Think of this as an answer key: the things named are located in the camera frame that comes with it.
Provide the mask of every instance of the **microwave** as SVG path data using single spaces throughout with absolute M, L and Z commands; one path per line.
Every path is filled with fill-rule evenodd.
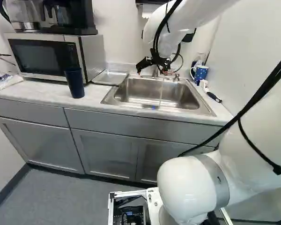
M 24 77 L 67 81 L 64 71 L 82 69 L 88 83 L 106 69 L 103 35 L 60 35 L 41 33 L 4 34 Z

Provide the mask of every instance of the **microwave door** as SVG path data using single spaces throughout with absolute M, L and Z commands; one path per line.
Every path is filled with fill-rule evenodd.
M 75 43 L 23 39 L 8 41 L 24 76 L 65 81 L 65 68 L 79 66 Z

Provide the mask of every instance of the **microwave window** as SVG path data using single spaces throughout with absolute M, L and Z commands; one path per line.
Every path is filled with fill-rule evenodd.
M 54 48 L 49 46 L 15 45 L 17 58 L 23 72 L 55 71 L 58 73 L 59 64 Z

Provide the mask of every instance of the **faucet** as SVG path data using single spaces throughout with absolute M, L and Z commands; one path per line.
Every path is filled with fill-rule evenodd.
M 156 66 L 154 69 L 153 69 L 153 73 L 152 73 L 152 76 L 150 75 L 141 75 L 140 77 L 142 78 L 158 78 L 159 75 L 158 75 L 158 66 Z
M 152 75 L 141 75 L 140 77 L 142 78 L 164 78 L 164 79 L 167 79 L 169 80 L 170 78 L 173 77 L 173 75 L 159 75 L 158 74 L 159 72 L 159 69 L 158 69 L 158 66 L 156 66 L 154 69 L 153 69 L 153 73 Z M 173 77 L 173 82 L 175 81 L 180 81 L 180 74 L 177 74 L 177 73 L 174 73 L 174 77 Z

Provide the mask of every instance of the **handle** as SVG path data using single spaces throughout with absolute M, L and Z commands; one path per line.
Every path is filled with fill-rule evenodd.
M 45 0 L 41 1 L 41 3 L 39 3 L 39 11 L 40 11 L 42 21 L 46 21 L 44 5 L 45 5 Z
M 6 12 L 3 8 L 3 0 L 0 0 L 0 13 L 9 23 L 11 23 L 8 15 L 6 14 Z
M 49 18 L 53 18 L 53 14 L 52 14 L 52 6 L 51 5 L 47 5 L 47 4 L 45 4 L 45 6 L 46 6 L 46 9 L 47 9 L 47 12 L 48 12 L 48 16 L 49 16 Z
M 195 78 L 194 78 L 194 76 L 192 76 L 192 69 L 195 69 L 196 67 L 192 67 L 192 68 L 190 68 L 190 70 L 189 70 L 189 73 L 190 73 L 190 75 L 191 75 L 191 77 L 192 77 L 192 79 L 193 80 L 195 80 Z
M 223 101 L 219 97 L 217 97 L 214 93 L 211 93 L 210 91 L 207 91 L 206 94 L 218 103 L 221 103 Z

